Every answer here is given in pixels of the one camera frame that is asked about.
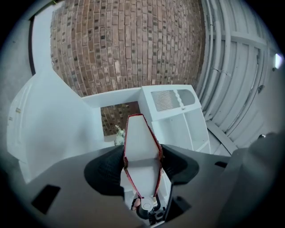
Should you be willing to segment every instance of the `ventilation grille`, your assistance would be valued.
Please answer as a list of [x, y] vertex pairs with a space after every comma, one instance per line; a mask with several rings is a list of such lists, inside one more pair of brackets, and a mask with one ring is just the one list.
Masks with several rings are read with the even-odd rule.
[[179, 108], [179, 102], [173, 90], [151, 92], [158, 112]]

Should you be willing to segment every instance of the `red edge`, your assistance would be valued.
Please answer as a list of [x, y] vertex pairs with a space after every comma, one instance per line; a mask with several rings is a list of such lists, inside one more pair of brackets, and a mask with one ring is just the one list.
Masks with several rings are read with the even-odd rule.
[[[127, 159], [126, 156], [125, 156], [125, 153], [126, 153], [126, 152], [125, 152], [125, 148], [126, 148], [126, 134], [127, 134], [127, 131], [128, 131], [128, 123], [129, 123], [129, 118], [130, 118], [130, 117], [133, 117], [133, 116], [143, 116], [145, 122], [147, 123], [147, 120], [146, 120], [146, 118], [144, 117], [143, 114], [133, 114], [133, 115], [129, 115], [129, 116], [128, 116], [128, 120], [127, 120], [127, 122], [126, 122], [125, 143], [124, 143], [124, 164], [125, 164], [124, 170], [125, 170], [125, 173], [126, 173], [128, 179], [129, 179], [129, 181], [131, 182], [132, 186], [134, 187], [134, 189], [137, 191], [139, 197], [141, 198], [141, 195], [140, 195], [140, 193], [138, 192], [137, 188], [135, 187], [134, 182], [133, 182], [132, 178], [130, 177], [130, 174], [129, 174], [128, 170], [127, 170], [127, 168], [128, 168], [128, 159]], [[147, 123], [147, 127], [148, 127], [148, 129], [150, 130], [151, 135], [152, 135], [153, 139], [155, 140], [156, 146], [157, 146], [157, 148], [158, 148], [158, 150], [159, 150], [160, 169], [159, 169], [159, 176], [158, 176], [157, 183], [156, 183], [156, 187], [155, 187], [155, 193], [154, 193], [154, 195], [153, 195], [153, 196], [155, 197], [156, 194], [157, 194], [157, 190], [158, 190], [158, 188], [159, 188], [159, 182], [160, 182], [161, 170], [162, 170], [161, 158], [162, 158], [163, 155], [162, 155], [162, 147], [161, 147], [161, 145], [159, 144], [159, 142], [157, 141], [157, 139], [156, 139], [156, 137], [155, 137], [155, 134], [152, 132], [152, 130], [151, 130], [151, 128], [149, 127], [148, 123]]]

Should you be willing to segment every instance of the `small plant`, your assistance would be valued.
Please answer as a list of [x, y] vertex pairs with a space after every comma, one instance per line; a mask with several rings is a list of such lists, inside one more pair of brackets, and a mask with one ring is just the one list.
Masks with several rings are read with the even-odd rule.
[[122, 130], [118, 125], [115, 125], [115, 127], [118, 130], [116, 140], [114, 141], [115, 146], [124, 145], [124, 143], [125, 143], [125, 129]]

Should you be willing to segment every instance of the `red-edged white board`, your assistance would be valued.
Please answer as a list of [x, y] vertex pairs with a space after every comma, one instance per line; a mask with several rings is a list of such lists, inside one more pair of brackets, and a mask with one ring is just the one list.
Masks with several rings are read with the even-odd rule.
[[128, 117], [126, 124], [125, 172], [138, 195], [155, 196], [161, 176], [162, 148], [142, 114]]

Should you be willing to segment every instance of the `black rectangle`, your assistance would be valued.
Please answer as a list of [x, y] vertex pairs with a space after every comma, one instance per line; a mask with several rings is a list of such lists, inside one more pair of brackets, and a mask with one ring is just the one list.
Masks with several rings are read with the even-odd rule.
[[37, 197], [32, 201], [32, 205], [43, 214], [46, 214], [50, 205], [57, 196], [59, 190], [60, 187], [48, 184], [41, 190], [41, 192], [37, 195]]

